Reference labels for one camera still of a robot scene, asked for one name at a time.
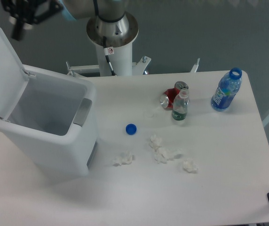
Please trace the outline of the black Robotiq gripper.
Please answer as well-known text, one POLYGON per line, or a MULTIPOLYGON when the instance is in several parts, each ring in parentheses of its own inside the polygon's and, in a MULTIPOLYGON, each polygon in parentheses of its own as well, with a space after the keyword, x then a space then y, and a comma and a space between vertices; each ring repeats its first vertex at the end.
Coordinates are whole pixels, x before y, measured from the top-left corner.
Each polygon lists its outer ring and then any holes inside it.
POLYGON ((59 0, 1 0, 3 9, 14 23, 11 38, 22 40, 24 24, 40 24, 63 10, 59 0))

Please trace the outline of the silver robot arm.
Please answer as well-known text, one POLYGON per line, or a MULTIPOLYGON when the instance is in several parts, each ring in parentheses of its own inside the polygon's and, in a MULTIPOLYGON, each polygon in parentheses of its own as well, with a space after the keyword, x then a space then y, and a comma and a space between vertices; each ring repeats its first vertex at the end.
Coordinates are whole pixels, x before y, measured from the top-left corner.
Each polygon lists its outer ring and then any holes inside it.
POLYGON ((21 40, 24 25, 40 24, 62 12, 69 20, 88 18, 87 35, 102 47, 122 47, 135 40, 138 22, 126 12, 123 0, 3 0, 3 9, 14 18, 12 39, 21 40), (40 6, 48 8, 37 14, 40 6))

